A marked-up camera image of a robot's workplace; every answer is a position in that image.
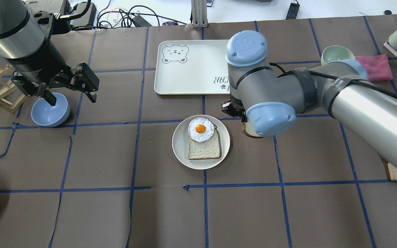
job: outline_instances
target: plate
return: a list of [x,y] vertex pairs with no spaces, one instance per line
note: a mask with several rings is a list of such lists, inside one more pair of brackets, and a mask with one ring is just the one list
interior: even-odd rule
[[160,95],[229,94],[227,41],[162,42],[154,91]]
[[[214,125],[217,126],[218,134],[220,135],[220,146],[222,148],[222,156],[218,159],[203,159],[203,160],[189,160],[189,135],[188,135],[188,126],[192,119],[197,117],[203,117],[210,120]],[[227,153],[229,152],[229,148],[231,145],[231,138],[229,136],[229,132],[225,125],[209,115],[196,115],[191,116],[184,121],[182,121],[178,127],[175,129],[174,134],[172,135],[172,150],[174,151],[177,159],[189,168],[193,169],[209,169],[212,168],[225,159]]]

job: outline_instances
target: egg white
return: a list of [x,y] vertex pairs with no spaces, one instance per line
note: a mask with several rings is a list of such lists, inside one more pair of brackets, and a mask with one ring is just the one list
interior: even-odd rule
[[[197,133],[197,131],[195,130],[195,127],[199,124],[202,124],[206,127],[206,131],[204,133]],[[195,140],[199,143],[205,142],[206,140],[209,140],[214,134],[214,124],[212,124],[211,121],[203,117],[194,118],[189,123],[188,134],[192,138],[192,140]]]

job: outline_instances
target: pink towel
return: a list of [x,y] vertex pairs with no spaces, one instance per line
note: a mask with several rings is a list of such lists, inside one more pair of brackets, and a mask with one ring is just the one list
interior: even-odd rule
[[387,81],[393,79],[387,54],[379,56],[356,56],[355,59],[366,69],[369,81]]

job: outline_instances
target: bear face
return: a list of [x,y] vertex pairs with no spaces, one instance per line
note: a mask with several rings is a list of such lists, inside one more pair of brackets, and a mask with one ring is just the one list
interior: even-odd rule
[[186,63],[188,60],[186,58],[186,55],[189,52],[189,48],[184,45],[171,45],[171,46],[165,46],[162,49],[162,54],[163,54],[163,63],[170,63],[171,61],[179,61],[180,63]]

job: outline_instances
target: egg yolk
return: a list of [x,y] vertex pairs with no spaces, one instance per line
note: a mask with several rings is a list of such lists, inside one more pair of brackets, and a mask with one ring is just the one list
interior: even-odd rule
[[195,131],[197,133],[204,133],[206,131],[206,127],[205,125],[198,124],[197,126],[195,126]]

